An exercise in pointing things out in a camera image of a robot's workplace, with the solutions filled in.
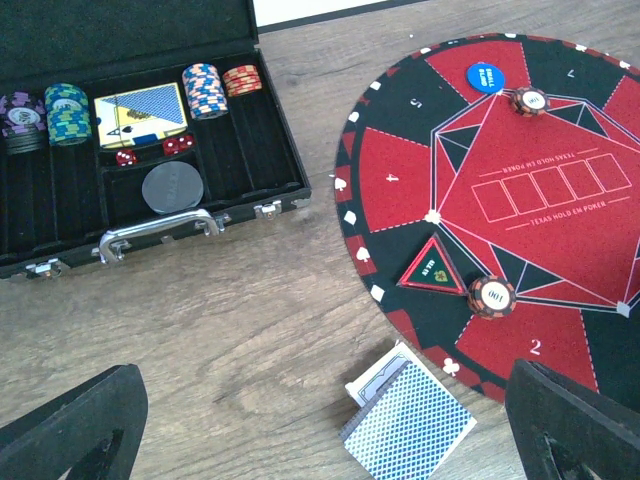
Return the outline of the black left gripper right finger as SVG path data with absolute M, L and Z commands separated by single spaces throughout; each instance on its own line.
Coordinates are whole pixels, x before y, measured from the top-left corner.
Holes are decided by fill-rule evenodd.
M 504 406 L 528 479 L 637 479 L 639 413 L 517 360 Z

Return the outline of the blue small blind button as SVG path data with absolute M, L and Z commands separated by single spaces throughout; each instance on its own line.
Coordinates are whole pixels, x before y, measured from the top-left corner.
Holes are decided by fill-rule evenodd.
M 506 85 L 502 70 L 489 63 L 475 63 L 469 66 L 466 79 L 474 90 L 484 94 L 498 93 Z

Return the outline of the red black chips top seat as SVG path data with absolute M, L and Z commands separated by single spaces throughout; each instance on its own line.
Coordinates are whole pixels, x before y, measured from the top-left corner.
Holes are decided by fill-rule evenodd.
M 515 89 L 510 98 L 513 110 L 524 117 L 545 114 L 550 108 L 548 96 L 540 89 L 532 86 Z

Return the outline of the red black chips seat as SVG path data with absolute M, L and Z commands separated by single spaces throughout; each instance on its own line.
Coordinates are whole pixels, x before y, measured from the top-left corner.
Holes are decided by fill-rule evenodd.
M 485 318 L 505 317 L 515 309 L 515 288 L 503 277 L 482 276 L 469 287 L 468 305 L 474 314 Z
M 510 98 L 513 110 L 524 117 L 545 114 L 550 108 L 548 96 L 540 89 L 532 86 L 515 89 Z

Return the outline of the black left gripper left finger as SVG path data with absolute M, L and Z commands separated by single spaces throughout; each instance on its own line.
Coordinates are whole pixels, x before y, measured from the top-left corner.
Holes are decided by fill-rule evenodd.
M 114 365 L 1 428 L 3 479 L 128 479 L 148 415 L 139 368 Z

